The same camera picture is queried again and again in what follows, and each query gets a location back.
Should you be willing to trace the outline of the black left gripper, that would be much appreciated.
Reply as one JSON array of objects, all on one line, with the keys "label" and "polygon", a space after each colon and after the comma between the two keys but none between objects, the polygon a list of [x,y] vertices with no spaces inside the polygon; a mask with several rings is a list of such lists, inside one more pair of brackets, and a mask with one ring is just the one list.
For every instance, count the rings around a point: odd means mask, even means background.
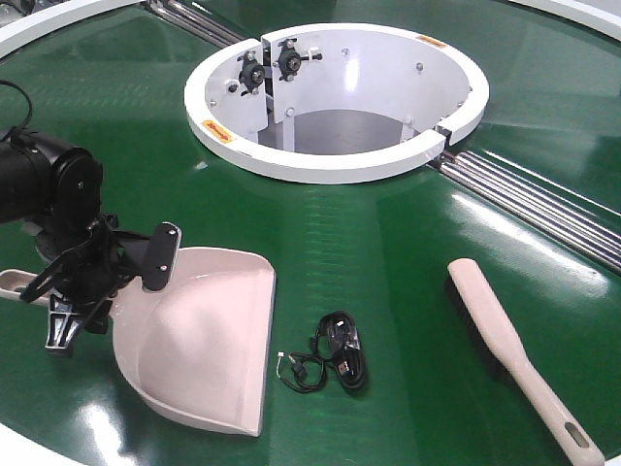
[{"label": "black left gripper", "polygon": [[49,298],[45,350],[51,355],[71,357],[83,325],[90,333],[106,333],[112,298],[142,274],[149,235],[120,230],[117,216],[109,214],[99,215],[85,234],[19,295],[27,303],[53,289],[62,297]]}]

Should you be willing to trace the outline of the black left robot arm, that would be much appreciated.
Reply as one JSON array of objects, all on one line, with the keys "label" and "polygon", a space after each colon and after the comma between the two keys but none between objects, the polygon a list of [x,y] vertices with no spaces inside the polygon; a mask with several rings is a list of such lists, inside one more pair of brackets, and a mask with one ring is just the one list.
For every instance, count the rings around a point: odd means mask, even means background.
[{"label": "black left robot arm", "polygon": [[19,297],[49,298],[46,351],[69,357],[81,331],[107,332],[113,297],[143,273],[149,237],[102,212],[102,163],[29,128],[32,114],[1,133],[1,220],[32,230],[47,266]]}]

